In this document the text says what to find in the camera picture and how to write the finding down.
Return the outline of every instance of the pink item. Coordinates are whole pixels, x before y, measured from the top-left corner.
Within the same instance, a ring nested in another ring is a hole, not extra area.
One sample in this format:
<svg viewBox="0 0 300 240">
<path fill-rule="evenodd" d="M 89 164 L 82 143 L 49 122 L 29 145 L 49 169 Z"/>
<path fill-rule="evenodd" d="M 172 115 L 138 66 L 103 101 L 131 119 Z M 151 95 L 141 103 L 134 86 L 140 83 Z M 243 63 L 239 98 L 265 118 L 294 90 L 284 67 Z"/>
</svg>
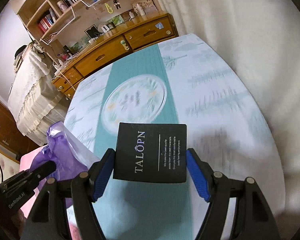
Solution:
<svg viewBox="0 0 300 240">
<path fill-rule="evenodd" d="M 39 147 L 38 149 L 35 149 L 34 151 L 32 151 L 26 155 L 23 155 L 20 160 L 20 170 L 19 171 L 25 171 L 25 170 L 29 169 L 31 166 L 32 160 L 42 150 L 43 147 L 44 146 Z M 38 195 L 39 190 L 35 189 L 34 192 L 36 193 L 36 195 Z M 27 203 L 21 207 L 21 210 L 23 211 L 24 216 L 26 218 L 28 217 L 30 210 L 34 204 L 36 195 L 34 195 L 32 198 L 30 198 L 27 201 Z M 69 224 L 69 228 L 70 228 L 72 240 L 80 240 L 81 238 L 80 238 L 79 229 L 73 224 Z"/>
</svg>

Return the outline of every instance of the teal stripe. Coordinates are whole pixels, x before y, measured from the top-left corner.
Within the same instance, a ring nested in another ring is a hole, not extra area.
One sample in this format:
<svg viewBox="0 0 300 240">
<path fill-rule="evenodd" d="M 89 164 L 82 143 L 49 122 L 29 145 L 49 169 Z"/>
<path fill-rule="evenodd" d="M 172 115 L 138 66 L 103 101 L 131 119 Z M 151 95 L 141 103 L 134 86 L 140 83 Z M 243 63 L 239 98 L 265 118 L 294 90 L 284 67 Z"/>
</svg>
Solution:
<svg viewBox="0 0 300 240">
<path fill-rule="evenodd" d="M 166 103 L 153 123 L 178 123 L 178 116 L 158 45 L 135 52 L 111 68 L 102 107 L 112 91 L 129 78 L 151 74 L 167 88 Z M 102 157 L 116 147 L 117 136 L 103 127 L 99 116 L 94 153 Z M 192 240 L 189 183 L 148 184 L 110 179 L 105 194 L 94 204 L 107 239 Z"/>
</svg>

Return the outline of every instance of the curtain fold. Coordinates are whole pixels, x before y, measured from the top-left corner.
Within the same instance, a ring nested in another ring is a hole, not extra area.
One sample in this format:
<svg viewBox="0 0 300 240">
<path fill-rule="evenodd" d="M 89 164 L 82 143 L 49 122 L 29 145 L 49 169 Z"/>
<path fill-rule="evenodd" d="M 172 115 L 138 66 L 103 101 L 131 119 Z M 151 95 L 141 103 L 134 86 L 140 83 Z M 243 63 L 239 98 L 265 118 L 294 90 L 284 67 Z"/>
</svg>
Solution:
<svg viewBox="0 0 300 240">
<path fill-rule="evenodd" d="M 267 120 L 286 182 L 283 237 L 300 225 L 300 12 L 291 0 L 158 0 L 236 72 Z"/>
</svg>

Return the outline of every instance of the black box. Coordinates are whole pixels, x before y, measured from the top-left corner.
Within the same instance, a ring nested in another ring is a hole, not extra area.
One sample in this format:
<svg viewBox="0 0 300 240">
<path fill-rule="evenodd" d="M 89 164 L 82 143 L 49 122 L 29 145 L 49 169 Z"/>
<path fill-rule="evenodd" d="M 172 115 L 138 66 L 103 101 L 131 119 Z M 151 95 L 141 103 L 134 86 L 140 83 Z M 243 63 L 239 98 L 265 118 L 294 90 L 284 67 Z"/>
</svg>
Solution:
<svg viewBox="0 0 300 240">
<path fill-rule="evenodd" d="M 120 123 L 113 178 L 186 182 L 186 125 Z"/>
</svg>

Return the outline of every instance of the purple plastic bag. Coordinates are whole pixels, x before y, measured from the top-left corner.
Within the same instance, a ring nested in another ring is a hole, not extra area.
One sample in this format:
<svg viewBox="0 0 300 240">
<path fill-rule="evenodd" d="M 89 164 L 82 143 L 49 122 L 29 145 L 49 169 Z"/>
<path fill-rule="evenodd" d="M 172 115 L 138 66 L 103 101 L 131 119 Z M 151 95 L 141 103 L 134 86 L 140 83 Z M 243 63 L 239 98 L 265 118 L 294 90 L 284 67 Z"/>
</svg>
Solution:
<svg viewBox="0 0 300 240">
<path fill-rule="evenodd" d="M 93 155 L 66 127 L 62 122 L 57 122 L 47 131 L 46 145 L 34 157 L 30 171 L 38 168 L 47 161 L 54 161 L 56 171 L 46 179 L 53 177 L 56 180 L 73 179 L 82 171 L 88 171 L 94 162 L 100 159 Z M 41 190 L 46 179 L 40 181 L 38 189 Z M 66 206 L 71 206 L 71 199 L 66 199 Z"/>
</svg>

